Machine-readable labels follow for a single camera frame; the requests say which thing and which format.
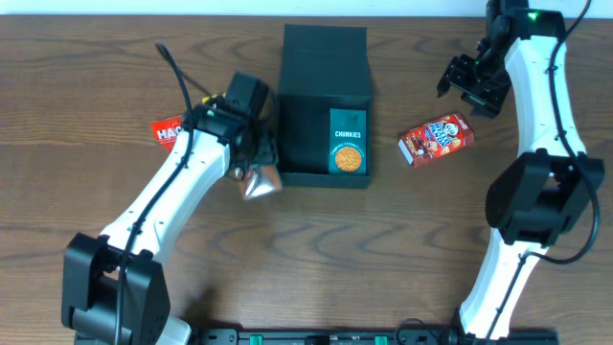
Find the yellow Hacks candy bag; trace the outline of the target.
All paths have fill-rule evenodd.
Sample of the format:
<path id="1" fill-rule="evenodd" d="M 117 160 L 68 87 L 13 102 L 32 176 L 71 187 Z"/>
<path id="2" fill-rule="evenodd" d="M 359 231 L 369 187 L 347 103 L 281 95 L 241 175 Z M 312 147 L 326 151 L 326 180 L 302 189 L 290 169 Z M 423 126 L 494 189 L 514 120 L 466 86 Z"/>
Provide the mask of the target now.
<path id="1" fill-rule="evenodd" d="M 216 104 L 217 102 L 220 102 L 222 99 L 225 98 L 225 96 L 226 96 L 226 93 L 214 94 L 212 96 L 207 96 L 203 98 L 201 102 L 206 105 L 213 105 L 213 104 Z"/>

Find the red Hacks candy bag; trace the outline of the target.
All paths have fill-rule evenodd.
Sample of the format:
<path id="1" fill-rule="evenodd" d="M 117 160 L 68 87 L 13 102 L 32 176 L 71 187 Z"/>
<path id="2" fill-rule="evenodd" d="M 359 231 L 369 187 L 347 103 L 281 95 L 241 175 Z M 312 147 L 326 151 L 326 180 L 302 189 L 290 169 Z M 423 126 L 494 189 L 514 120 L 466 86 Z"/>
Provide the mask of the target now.
<path id="1" fill-rule="evenodd" d="M 182 116 L 174 116 L 150 124 L 154 139 L 166 151 L 172 151 L 177 137 L 182 131 L 182 122 Z"/>

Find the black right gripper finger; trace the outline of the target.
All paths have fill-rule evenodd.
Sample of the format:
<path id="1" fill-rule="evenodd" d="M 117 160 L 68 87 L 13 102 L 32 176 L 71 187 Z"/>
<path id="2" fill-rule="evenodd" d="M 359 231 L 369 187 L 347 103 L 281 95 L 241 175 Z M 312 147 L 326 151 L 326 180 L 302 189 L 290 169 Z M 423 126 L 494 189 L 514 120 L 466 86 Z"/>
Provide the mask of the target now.
<path id="1" fill-rule="evenodd" d="M 446 94 L 451 86 L 469 92 L 474 86 L 473 66 L 474 59 L 467 55 L 451 59 L 437 85 L 437 97 Z"/>
<path id="2" fill-rule="evenodd" d="M 470 93 L 463 93 L 462 100 L 473 106 L 471 114 L 473 116 L 487 117 L 493 119 L 498 116 L 499 109 L 492 107 L 489 103 L 475 97 Z"/>

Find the teal Chunkies cookie box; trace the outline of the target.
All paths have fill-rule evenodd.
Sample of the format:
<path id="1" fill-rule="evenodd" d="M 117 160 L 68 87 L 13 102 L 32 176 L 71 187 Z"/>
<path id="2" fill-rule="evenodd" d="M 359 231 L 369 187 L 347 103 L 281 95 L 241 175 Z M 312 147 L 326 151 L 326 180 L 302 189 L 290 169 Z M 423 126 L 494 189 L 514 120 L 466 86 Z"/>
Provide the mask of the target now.
<path id="1" fill-rule="evenodd" d="M 365 175 L 367 166 L 367 111 L 329 111 L 329 174 Z"/>

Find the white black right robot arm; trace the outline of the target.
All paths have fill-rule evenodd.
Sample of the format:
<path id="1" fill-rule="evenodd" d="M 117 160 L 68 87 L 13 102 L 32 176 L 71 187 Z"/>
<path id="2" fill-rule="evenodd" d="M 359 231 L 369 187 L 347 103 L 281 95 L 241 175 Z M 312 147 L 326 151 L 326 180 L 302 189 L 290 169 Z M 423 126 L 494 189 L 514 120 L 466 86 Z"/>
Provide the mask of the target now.
<path id="1" fill-rule="evenodd" d="M 514 332 L 512 311 L 537 263 L 585 209 L 599 222 L 601 159 L 579 138 L 565 77 L 572 28 L 559 11 L 526 0 L 489 0 L 476 57 L 453 58 L 437 91 L 458 88 L 476 113 L 495 117 L 513 94 L 518 153 L 490 185 L 488 250 L 475 284 L 455 311 L 442 344 L 554 344 L 552 332 Z"/>

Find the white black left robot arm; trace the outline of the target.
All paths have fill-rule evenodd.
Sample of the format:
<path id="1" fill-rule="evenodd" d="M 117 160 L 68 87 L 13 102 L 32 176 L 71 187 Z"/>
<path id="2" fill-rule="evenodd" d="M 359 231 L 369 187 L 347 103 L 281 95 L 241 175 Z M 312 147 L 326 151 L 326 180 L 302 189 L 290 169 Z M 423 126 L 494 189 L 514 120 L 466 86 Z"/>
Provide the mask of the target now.
<path id="1" fill-rule="evenodd" d="M 226 92 L 183 115 L 170 153 L 144 190 L 97 237 L 78 233 L 64 252 L 61 323 L 78 344 L 194 344 L 171 316 L 164 269 L 200 200 L 218 180 L 276 164 L 274 94 L 235 73 Z"/>

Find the brown Pocky box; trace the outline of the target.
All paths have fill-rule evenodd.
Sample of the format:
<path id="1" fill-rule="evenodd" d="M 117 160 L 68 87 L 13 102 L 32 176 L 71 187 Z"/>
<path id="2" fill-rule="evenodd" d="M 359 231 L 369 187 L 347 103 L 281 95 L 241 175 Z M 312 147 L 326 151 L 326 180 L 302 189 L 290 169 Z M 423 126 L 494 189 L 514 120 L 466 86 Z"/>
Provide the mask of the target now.
<path id="1" fill-rule="evenodd" d="M 248 169 L 239 182 L 239 188 L 242 198 L 250 200 L 279 192 L 283 183 L 277 167 L 266 165 Z"/>

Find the red Hello Panda box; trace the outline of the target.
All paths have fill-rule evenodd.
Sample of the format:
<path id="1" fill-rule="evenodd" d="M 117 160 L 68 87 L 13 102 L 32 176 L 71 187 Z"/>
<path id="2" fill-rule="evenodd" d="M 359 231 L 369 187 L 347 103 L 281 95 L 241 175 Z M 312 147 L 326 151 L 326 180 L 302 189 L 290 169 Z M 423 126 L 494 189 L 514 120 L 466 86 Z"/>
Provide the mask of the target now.
<path id="1" fill-rule="evenodd" d="M 473 129 L 461 113 L 443 115 L 402 133 L 398 146 L 408 163 L 418 167 L 471 145 Z"/>

